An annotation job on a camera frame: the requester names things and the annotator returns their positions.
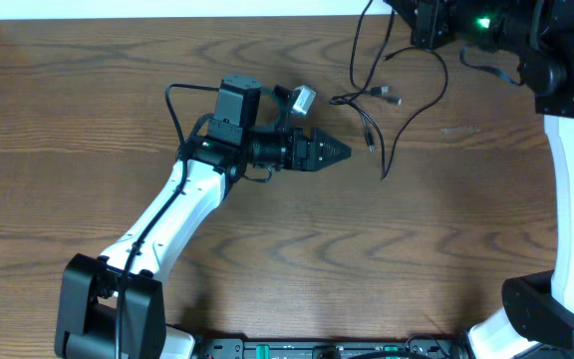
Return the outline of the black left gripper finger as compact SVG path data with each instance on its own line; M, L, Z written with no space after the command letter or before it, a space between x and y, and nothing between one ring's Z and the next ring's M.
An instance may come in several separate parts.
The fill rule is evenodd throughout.
M349 153L351 148L320 128L311 129L311 140L318 153Z
M336 163L348 159L350 156L351 156L350 151L321 153L318 156L316 162L316 170L320 171L322 169L328 168Z

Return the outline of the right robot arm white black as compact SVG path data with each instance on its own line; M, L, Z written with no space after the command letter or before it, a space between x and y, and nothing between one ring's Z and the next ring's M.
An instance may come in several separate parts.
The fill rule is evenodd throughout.
M391 1L412 44L455 38L519 60L552 152L558 245L552 270L507 279L501 308L456 339L454 358L574 357L574 0Z

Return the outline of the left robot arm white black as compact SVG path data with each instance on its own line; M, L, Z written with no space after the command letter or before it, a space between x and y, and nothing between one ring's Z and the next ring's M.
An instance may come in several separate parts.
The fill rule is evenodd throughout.
M179 134L171 174L135 224L99 256L77 254L66 266L58 357L193 357L196 339L167 324L162 291L199 225L248 167L312 173L351 155L349 146L318 128L290 125L292 117L307 115L316 97L306 86L267 89L229 75L213 91L214 111Z

